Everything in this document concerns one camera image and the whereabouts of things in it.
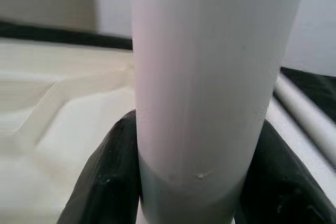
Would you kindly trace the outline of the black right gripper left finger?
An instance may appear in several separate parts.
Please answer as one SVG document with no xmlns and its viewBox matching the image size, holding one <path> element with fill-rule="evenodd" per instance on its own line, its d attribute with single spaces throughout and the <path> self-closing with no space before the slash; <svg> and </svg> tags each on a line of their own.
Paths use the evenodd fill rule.
<svg viewBox="0 0 336 224">
<path fill-rule="evenodd" d="M 88 158 L 56 224 L 135 224 L 141 195 L 136 113 L 125 114 Z"/>
</svg>

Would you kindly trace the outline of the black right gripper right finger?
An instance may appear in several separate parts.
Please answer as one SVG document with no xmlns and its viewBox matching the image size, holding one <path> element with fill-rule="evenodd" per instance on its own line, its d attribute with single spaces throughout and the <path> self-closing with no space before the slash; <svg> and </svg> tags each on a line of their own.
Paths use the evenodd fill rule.
<svg viewBox="0 0 336 224">
<path fill-rule="evenodd" d="M 235 224 L 336 224 L 336 207 L 268 121 L 247 173 Z"/>
</svg>

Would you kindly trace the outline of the white plastic table leg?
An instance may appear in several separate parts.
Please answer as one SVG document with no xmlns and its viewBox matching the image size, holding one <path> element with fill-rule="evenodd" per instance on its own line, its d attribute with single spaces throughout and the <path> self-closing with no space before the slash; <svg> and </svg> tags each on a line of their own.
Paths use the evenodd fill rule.
<svg viewBox="0 0 336 224">
<path fill-rule="evenodd" d="M 308 139 L 292 117 L 274 99 L 269 103 L 266 120 L 298 156 L 328 199 L 336 207 L 336 171 Z"/>
<path fill-rule="evenodd" d="M 131 0 L 142 211 L 229 224 L 300 0 Z"/>
<path fill-rule="evenodd" d="M 282 74 L 276 80 L 274 94 L 336 169 L 336 124 Z"/>
</svg>

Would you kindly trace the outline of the white plastic children table top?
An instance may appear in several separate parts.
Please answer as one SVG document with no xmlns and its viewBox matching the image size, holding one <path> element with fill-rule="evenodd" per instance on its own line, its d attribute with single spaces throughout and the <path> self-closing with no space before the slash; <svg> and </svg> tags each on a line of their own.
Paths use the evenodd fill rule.
<svg viewBox="0 0 336 224">
<path fill-rule="evenodd" d="M 133 108 L 133 52 L 0 38 L 0 224 L 56 224 Z"/>
</svg>

